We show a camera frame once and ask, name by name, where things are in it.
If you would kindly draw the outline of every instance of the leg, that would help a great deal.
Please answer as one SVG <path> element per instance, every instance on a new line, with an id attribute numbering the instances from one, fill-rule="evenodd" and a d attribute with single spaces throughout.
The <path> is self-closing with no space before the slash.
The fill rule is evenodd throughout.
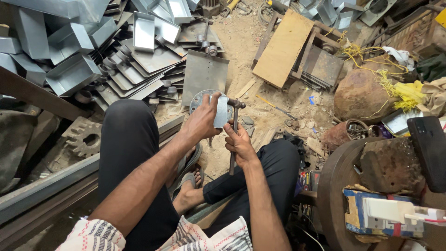
<path id="1" fill-rule="evenodd" d="M 120 100 L 107 109 L 99 161 L 101 201 L 136 167 L 159 151 L 158 141 L 157 122 L 145 102 Z M 179 219 L 167 188 L 163 186 L 146 214 L 125 238 L 125 250 L 156 250 L 175 232 Z"/>
<path id="2" fill-rule="evenodd" d="M 291 211 L 294 189 L 299 175 L 300 157 L 296 147 L 284 139 L 273 141 L 257 153 L 266 175 L 279 217 L 285 224 Z M 218 202 L 239 191 L 223 209 L 211 227 L 204 232 L 212 236 L 234 222 L 240 216 L 250 223 L 248 189 L 243 171 L 236 167 L 234 176 L 226 173 L 203 188 L 203 196 L 209 204 Z"/>

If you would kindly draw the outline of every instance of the smartphone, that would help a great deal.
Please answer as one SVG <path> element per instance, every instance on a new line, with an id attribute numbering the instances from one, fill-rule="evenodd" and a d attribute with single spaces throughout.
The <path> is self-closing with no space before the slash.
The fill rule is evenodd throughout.
<path id="1" fill-rule="evenodd" d="M 432 192 L 446 192 L 446 137 L 437 117 L 407 120 L 415 154 Z"/>

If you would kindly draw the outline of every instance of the striped cloth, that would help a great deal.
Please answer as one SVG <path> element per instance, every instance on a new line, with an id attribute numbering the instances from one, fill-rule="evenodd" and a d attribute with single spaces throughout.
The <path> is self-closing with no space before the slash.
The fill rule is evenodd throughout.
<path id="1" fill-rule="evenodd" d="M 57 251 L 120 251 L 125 247 L 122 234 L 102 220 L 80 220 Z M 242 216 L 208 238 L 201 228 L 184 216 L 177 230 L 158 251 L 252 251 L 248 227 Z"/>

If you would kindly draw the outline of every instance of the rusty pot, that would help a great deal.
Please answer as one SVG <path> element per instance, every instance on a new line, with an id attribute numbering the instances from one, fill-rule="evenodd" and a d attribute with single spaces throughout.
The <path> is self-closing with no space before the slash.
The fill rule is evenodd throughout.
<path id="1" fill-rule="evenodd" d="M 356 122 L 362 125 L 366 130 L 369 130 L 369 127 L 364 122 L 359 119 L 351 118 L 325 131 L 325 133 L 322 134 L 321 137 L 322 147 L 325 147 L 325 145 L 327 145 L 329 150 L 334 151 L 342 144 L 352 141 L 353 139 L 347 132 L 347 128 L 352 122 Z"/>

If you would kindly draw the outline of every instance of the sandal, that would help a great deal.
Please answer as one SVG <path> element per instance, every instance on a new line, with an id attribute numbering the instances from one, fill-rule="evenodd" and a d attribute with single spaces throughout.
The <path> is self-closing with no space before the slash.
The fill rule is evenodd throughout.
<path id="1" fill-rule="evenodd" d="M 186 181 L 191 181 L 192 182 L 192 186 L 194 187 L 194 189 L 198 189 L 198 188 L 202 188 L 203 187 L 203 168 L 201 166 L 198 165 L 198 172 L 200 172 L 200 176 L 201 178 L 201 183 L 200 185 L 197 187 L 197 183 L 195 182 L 195 176 L 193 172 L 188 172 L 186 173 L 183 178 L 181 179 L 181 182 L 176 186 L 175 190 L 173 191 L 172 194 L 172 201 L 175 200 L 175 198 L 177 197 L 178 193 L 181 190 L 181 186 L 186 182 Z"/>
<path id="2" fill-rule="evenodd" d="M 198 161 L 202 152 L 203 152 L 203 146 L 200 143 L 198 143 L 195 145 L 195 152 L 192 154 L 187 164 L 186 164 L 186 156 L 184 156 L 180 160 L 180 162 L 178 163 L 177 177 L 173 181 L 172 185 L 168 188 L 170 194 L 172 194 L 172 192 L 177 188 L 178 183 L 182 182 L 184 175 L 186 175 L 188 172 L 193 171 L 194 164 Z"/>

